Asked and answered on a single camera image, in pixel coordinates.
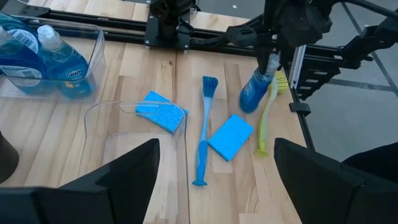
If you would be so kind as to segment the clear bin with curved rim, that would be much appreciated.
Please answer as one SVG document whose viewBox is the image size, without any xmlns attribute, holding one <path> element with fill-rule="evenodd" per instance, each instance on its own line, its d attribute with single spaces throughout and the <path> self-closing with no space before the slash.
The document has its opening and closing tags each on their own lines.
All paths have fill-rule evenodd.
<svg viewBox="0 0 398 224">
<path fill-rule="evenodd" d="M 104 101 L 84 116 L 85 143 L 79 176 L 117 159 L 142 143 L 160 141 L 160 164 L 142 224 L 190 224 L 186 125 L 187 115 L 174 134 L 136 114 L 143 101 Z"/>
</svg>

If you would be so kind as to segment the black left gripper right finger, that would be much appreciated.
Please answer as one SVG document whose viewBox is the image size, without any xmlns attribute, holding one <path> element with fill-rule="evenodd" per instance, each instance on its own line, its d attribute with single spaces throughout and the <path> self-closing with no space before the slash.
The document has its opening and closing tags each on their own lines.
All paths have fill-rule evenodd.
<svg viewBox="0 0 398 224">
<path fill-rule="evenodd" d="M 280 178 L 303 224 L 344 224 L 364 179 L 327 156 L 284 138 L 274 141 Z"/>
</svg>

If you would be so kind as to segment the yellow-green dish brush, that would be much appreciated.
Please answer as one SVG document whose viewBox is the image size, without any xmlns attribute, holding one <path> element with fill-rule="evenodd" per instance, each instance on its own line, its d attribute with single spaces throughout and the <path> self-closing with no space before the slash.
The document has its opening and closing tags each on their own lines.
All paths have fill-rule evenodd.
<svg viewBox="0 0 398 224">
<path fill-rule="evenodd" d="M 289 83 L 287 77 L 283 71 L 276 71 L 274 79 L 269 85 L 269 98 L 265 105 L 264 111 L 261 116 L 261 122 L 258 128 L 257 135 L 257 146 L 258 148 L 254 151 L 257 157 L 266 157 L 268 155 L 266 151 L 267 144 L 267 121 L 270 108 L 276 99 L 278 94 L 282 94 L 285 90 L 289 89 Z"/>
</svg>

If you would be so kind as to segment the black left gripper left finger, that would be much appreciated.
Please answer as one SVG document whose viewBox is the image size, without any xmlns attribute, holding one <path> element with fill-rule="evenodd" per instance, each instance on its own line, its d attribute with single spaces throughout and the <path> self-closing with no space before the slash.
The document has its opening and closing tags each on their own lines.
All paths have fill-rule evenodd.
<svg viewBox="0 0 398 224">
<path fill-rule="evenodd" d="M 142 224 L 160 164 L 150 139 L 57 189 L 41 188 L 34 205 L 44 224 Z"/>
</svg>

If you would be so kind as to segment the narrow clear plastic bin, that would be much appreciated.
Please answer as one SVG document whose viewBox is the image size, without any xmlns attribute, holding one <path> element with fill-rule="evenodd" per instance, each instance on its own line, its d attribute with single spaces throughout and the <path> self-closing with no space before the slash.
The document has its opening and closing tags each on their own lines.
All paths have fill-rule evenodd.
<svg viewBox="0 0 398 224">
<path fill-rule="evenodd" d="M 43 25 L 52 26 L 60 37 L 74 47 L 88 63 L 87 77 L 94 81 L 93 92 L 90 96 L 79 99 L 69 99 L 58 89 L 58 82 L 50 79 L 44 80 L 52 90 L 44 95 L 28 95 L 18 89 L 5 75 L 0 74 L 0 96 L 13 98 L 30 98 L 55 101 L 95 101 L 98 89 L 101 85 L 105 59 L 104 59 L 104 34 L 96 25 L 82 24 L 78 22 L 66 22 L 55 19 L 43 19 L 30 16 L 12 16 L 29 25 L 37 33 L 37 29 Z"/>
</svg>

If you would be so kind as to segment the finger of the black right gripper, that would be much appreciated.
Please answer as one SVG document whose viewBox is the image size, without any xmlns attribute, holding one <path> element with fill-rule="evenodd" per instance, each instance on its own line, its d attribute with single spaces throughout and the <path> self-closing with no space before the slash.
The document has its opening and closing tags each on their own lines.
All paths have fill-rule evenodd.
<svg viewBox="0 0 398 224">
<path fill-rule="evenodd" d="M 280 65 L 285 72 L 289 72 L 292 65 L 295 48 L 291 47 L 286 39 L 278 39 L 277 47 L 280 53 Z"/>
<path fill-rule="evenodd" d="M 269 41 L 257 41 L 255 45 L 255 55 L 258 63 L 258 70 L 261 75 L 265 74 L 272 46 Z"/>
</svg>

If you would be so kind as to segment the blue dish brush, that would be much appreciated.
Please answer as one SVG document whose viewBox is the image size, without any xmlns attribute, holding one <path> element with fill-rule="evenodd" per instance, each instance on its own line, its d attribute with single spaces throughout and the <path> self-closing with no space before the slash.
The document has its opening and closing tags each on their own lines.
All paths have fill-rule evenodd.
<svg viewBox="0 0 398 224">
<path fill-rule="evenodd" d="M 203 77 L 203 122 L 201 126 L 201 133 L 198 140 L 197 148 L 197 161 L 196 161 L 196 179 L 192 182 L 196 186 L 205 186 L 205 172 L 207 163 L 207 124 L 210 115 L 212 102 L 216 87 L 218 86 L 218 79 L 215 77 L 204 76 Z"/>
</svg>

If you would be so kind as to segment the blue dish soap bottle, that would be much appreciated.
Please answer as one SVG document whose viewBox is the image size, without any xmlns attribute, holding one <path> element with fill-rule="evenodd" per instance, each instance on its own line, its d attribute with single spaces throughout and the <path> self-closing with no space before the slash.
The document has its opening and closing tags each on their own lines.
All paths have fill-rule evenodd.
<svg viewBox="0 0 398 224">
<path fill-rule="evenodd" d="M 257 67 L 252 74 L 252 77 L 243 87 L 239 96 L 239 106 L 245 113 L 252 113 L 259 106 L 269 85 L 272 83 L 275 73 L 280 66 L 280 55 L 270 54 L 266 71 L 261 72 Z"/>
<path fill-rule="evenodd" d="M 37 29 L 42 59 L 50 79 L 58 82 L 58 89 L 69 99 L 90 96 L 94 81 L 87 77 L 88 63 L 74 47 L 66 43 L 50 25 Z"/>
<path fill-rule="evenodd" d="M 44 81 L 48 75 L 41 50 L 36 31 L 0 12 L 0 74 L 28 95 L 44 95 L 52 90 Z"/>
</svg>

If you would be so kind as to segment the blue rectangular sponge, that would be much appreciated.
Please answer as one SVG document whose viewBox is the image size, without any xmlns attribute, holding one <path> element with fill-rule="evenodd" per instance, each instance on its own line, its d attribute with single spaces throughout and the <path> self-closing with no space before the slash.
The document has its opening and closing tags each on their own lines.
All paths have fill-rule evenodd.
<svg viewBox="0 0 398 224">
<path fill-rule="evenodd" d="M 208 145 L 225 161 L 231 161 L 253 133 L 254 128 L 233 114 L 208 140 Z"/>
<path fill-rule="evenodd" d="M 170 134 L 176 132 L 188 114 L 188 110 L 183 110 L 172 104 L 170 100 L 155 91 L 150 91 L 143 101 L 136 106 L 136 114 L 160 126 Z"/>
</svg>

